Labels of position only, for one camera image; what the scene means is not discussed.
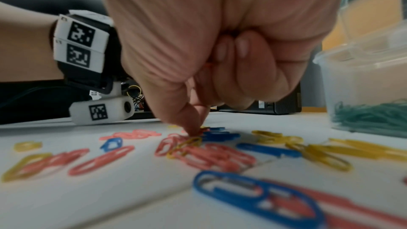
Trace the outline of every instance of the yellow wire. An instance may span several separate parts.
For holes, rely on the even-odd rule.
[[[128,87],[128,89],[130,89],[131,87],[137,87],[137,88],[139,88],[139,90],[140,90],[139,95],[138,95],[138,97],[139,97],[139,96],[141,95],[141,88],[140,88],[140,86],[138,86],[138,85],[130,85],[130,86]]]

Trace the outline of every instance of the qr code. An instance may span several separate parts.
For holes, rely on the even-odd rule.
[[[72,22],[71,29],[69,30],[68,40],[85,45],[92,46],[93,37],[95,36],[95,29],[89,28],[83,24]]]
[[[90,50],[67,44],[67,62],[89,68]]]
[[[105,104],[89,106],[90,117],[92,121],[107,119],[107,111]]]

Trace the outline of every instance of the white label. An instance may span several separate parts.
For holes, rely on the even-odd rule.
[[[89,96],[92,97],[92,100],[98,100],[98,99],[102,98],[102,96],[100,95],[100,92],[93,91],[93,90],[89,91]]]
[[[105,52],[109,41],[109,33],[62,14],[59,15],[54,37],[82,45],[100,53]]]
[[[102,23],[105,23],[105,24],[107,24],[109,26],[114,25],[113,20],[110,17],[108,17],[106,15],[98,14],[98,13],[95,13],[95,12],[91,12],[91,11],[87,11],[87,10],[69,10],[69,13],[70,14],[75,14],[75,15],[78,15],[78,16],[82,16],[82,17],[85,17],[85,18],[88,18],[88,19],[91,19],[91,20],[95,20],[95,21],[98,21],[98,22],[102,22]]]
[[[105,55],[72,42],[54,38],[54,59],[97,73],[102,73]]]

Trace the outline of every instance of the black fabric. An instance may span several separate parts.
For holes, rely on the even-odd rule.
[[[32,89],[37,90],[10,102]],[[73,102],[90,99],[89,91],[67,86],[63,80],[0,83],[0,124],[69,117]]]

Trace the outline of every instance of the wrist-worn device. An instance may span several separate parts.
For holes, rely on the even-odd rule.
[[[121,65],[119,37],[108,16],[85,10],[59,15],[53,50],[68,85],[109,94],[114,81],[130,78]]]

